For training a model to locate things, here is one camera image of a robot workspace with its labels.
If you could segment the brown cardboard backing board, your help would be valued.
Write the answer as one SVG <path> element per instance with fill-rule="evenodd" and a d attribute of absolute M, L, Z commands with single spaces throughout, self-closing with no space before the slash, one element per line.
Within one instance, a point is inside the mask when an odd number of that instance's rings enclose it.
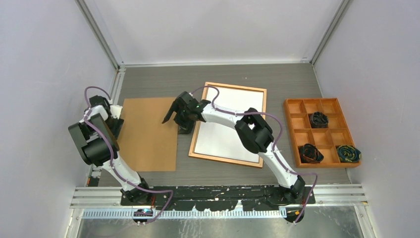
<path fill-rule="evenodd" d="M 174 98 L 132 98 L 123 102 L 120 155 L 137 172 L 176 170 L 178 125 L 162 123 Z"/>

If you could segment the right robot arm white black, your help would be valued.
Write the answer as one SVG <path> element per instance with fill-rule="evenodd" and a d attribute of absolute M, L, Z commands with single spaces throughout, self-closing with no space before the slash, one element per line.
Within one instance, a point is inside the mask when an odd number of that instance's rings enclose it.
<path fill-rule="evenodd" d="M 181 133 L 188 134 L 197 121 L 215 123 L 236 131 L 242 146 L 250 153 L 257 154 L 275 175 L 283 198 L 288 203 L 296 203 L 303 197 L 305 181 L 286 162 L 277 148 L 273 130 L 263 118 L 266 114 L 254 108 L 235 111 L 215 104 L 214 101 L 198 101 L 191 93 L 182 92 L 172 102 L 163 123 L 175 116 L 174 121 Z"/>

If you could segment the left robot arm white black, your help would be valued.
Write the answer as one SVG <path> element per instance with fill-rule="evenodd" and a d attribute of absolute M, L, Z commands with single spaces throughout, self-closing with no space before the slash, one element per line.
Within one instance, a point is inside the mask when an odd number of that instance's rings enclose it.
<path fill-rule="evenodd" d="M 123 197 L 130 202 L 147 205 L 152 192 L 144 178 L 133 171 L 119 154 L 117 138 L 124 120 L 122 107 L 103 96 L 88 99 L 84 117 L 68 127 L 82 160 L 108 171 L 120 184 Z"/>

